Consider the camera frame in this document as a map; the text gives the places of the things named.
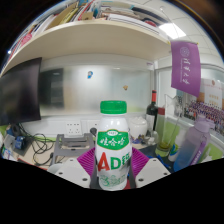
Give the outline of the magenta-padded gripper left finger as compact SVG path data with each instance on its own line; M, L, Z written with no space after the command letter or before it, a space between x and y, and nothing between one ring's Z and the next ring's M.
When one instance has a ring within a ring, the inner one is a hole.
M95 149L58 164L55 175L83 188L92 188L97 180Z

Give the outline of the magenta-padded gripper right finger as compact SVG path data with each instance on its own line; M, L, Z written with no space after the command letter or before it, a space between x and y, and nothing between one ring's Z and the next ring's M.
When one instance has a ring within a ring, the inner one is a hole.
M129 171L130 188L141 188L170 175L159 159L148 158L140 150L133 148Z

